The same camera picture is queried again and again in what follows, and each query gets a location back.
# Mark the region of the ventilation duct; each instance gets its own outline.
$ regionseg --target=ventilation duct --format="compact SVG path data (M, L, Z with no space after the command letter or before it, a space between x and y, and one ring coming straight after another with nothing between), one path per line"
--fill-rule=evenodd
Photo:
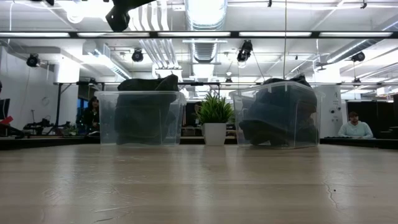
M386 22L382 23L379 25L375 30L382 30L382 31L398 31L398 16L394 16L387 20ZM364 49L367 49L368 47L371 47L383 39L368 39L368 40L355 40L349 43L348 45L338 49L337 51L331 53L329 56L327 56L325 62L326 63L321 63L320 65L328 65L332 63L337 63L341 60L344 60L348 57L351 57L355 54L360 53ZM313 62L306 62L303 63L298 70L299 71L304 71L305 69L313 66Z
M188 29L197 31L223 30L227 5L227 0L185 0ZM194 61L211 63L215 60L218 47L219 44L216 43L192 43L190 49ZM200 70L201 66L194 65L193 70ZM207 72L210 72L206 74L207 78L210 78L214 71L214 65L211 66L212 69L206 69Z

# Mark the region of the wooden table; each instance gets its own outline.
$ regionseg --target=wooden table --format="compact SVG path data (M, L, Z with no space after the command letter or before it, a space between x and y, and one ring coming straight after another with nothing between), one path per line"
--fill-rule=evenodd
M2 224L396 223L397 189L383 149L0 151Z

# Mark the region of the transparent storage box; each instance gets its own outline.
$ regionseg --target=transparent storage box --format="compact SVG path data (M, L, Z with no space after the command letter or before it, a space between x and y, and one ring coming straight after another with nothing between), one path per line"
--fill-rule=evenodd
M229 94L239 145L273 148L319 143L321 93L297 82L275 82Z
M101 144L174 146L180 144L183 93L176 91L101 91Z

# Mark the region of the ceiling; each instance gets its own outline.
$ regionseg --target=ceiling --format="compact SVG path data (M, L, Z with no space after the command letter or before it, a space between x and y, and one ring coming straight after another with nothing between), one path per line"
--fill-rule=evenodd
M362 1L330 1L330 0L289 0L285 13L285 1L273 0L272 7L267 7L267 1L229 0L226 13L225 30L336 30L365 31L380 30L380 25L396 17L398 1L367 1L368 7L360 9ZM101 18L111 3L102 0L89 0L87 7L95 11L89 13L79 23L68 20L68 7L72 1L57 1L49 10L46 4L30 1L0 2L0 30L40 30L40 31L108 31L109 25ZM171 30L186 30L185 7L183 0L170 0L168 4L168 25ZM301 63L316 58L317 55L328 55L351 43L350 39L252 39L254 54L244 68L238 68L236 52L243 39L227 39L220 44L212 80L223 82L226 72L231 72L233 81L239 77L240 82L261 82L262 77L282 78L292 77L289 73ZM12 40L11 45L25 47L59 47L73 55L84 65L81 76L92 76L99 80L112 81L114 73L104 65L93 63L83 55L82 45L85 40ZM111 49L111 58L128 71L132 77L152 76L152 61L144 54L142 62L131 60L135 48L142 47L137 39L98 39L98 46L106 44ZM192 77L192 56L188 44L181 39L173 40L182 77ZM357 62L355 69L350 61L338 63L342 81L350 82L354 76L372 73L395 63L398 56L398 40L383 40L363 52L366 59ZM307 80L312 80L313 67L301 71ZM379 82L385 78L398 76L398 69L379 73L367 82Z

